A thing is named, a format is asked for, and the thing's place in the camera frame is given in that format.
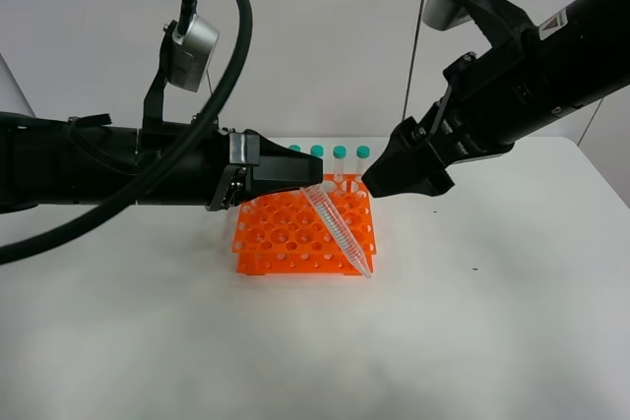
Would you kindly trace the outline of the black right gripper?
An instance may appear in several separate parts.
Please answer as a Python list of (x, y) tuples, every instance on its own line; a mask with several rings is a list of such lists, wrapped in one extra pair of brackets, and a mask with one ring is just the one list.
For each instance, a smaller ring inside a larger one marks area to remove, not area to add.
[(373, 198), (442, 196), (455, 186), (447, 167), (497, 157), (514, 148), (496, 143), (475, 125), (456, 97), (460, 76), (475, 61), (476, 55), (468, 52), (447, 67), (444, 95), (421, 120), (409, 117), (394, 129), (383, 153), (362, 175)]

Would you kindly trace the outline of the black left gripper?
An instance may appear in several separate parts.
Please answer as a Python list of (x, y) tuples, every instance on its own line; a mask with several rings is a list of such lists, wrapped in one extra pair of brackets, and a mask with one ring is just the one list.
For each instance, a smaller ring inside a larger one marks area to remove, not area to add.
[(235, 206), (235, 196), (244, 187), (246, 193), (277, 193), (323, 182), (321, 158), (280, 146), (254, 130), (229, 130), (224, 141), (226, 164), (207, 211)]

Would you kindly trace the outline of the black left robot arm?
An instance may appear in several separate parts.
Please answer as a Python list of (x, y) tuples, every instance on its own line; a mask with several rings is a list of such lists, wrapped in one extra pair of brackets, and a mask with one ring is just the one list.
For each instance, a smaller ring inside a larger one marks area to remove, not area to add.
[[(38, 205), (95, 205), (163, 157), (187, 125), (114, 127), (108, 115), (68, 121), (1, 115), (1, 211)], [(253, 130), (212, 127), (138, 205), (227, 210), (323, 180), (320, 158), (282, 147)]]

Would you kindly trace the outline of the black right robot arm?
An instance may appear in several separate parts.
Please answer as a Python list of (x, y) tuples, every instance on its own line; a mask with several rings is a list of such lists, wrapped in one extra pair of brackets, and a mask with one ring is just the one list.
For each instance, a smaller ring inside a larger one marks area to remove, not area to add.
[(629, 0), (572, 0), (541, 24), (508, 0), (427, 0), (423, 22), (473, 22), (490, 47), (449, 65), (444, 95), (394, 129), (362, 176), (375, 198), (441, 196), (450, 165), (507, 153), (629, 83)]

